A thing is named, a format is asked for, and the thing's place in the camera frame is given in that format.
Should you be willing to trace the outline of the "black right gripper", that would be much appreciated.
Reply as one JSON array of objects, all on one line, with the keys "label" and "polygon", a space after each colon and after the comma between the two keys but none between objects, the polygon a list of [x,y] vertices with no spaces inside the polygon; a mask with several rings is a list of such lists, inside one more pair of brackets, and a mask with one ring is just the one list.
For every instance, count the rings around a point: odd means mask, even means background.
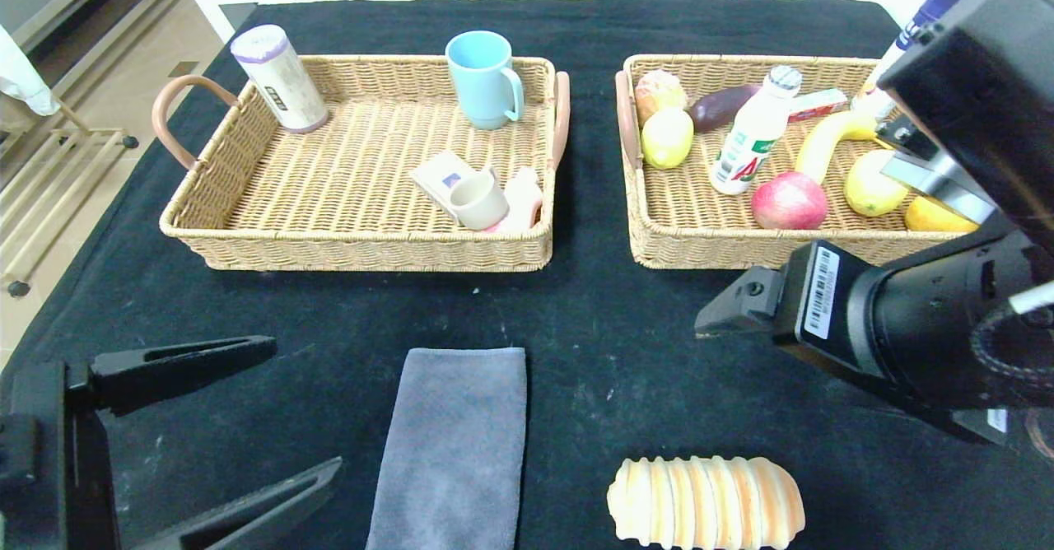
[{"label": "black right gripper", "polygon": [[982,308],[978,276],[972,250],[950,243],[872,266],[815,241],[794,251],[783,276],[746,269],[700,309],[695,335],[768,331],[777,314],[775,343],[866,391],[935,410],[985,408],[989,371],[968,343]]}]

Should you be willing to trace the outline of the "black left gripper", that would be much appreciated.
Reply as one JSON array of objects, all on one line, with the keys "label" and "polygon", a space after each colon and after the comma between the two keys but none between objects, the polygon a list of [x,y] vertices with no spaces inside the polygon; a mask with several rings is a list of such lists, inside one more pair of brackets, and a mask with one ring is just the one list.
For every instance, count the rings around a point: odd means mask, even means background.
[{"label": "black left gripper", "polygon": [[[115,415],[177,399],[274,358],[275,337],[247,335],[106,352],[16,373],[2,410],[2,547],[118,549],[105,429]],[[333,496],[336,456],[292,478],[180,520],[136,549],[264,549]]]}]

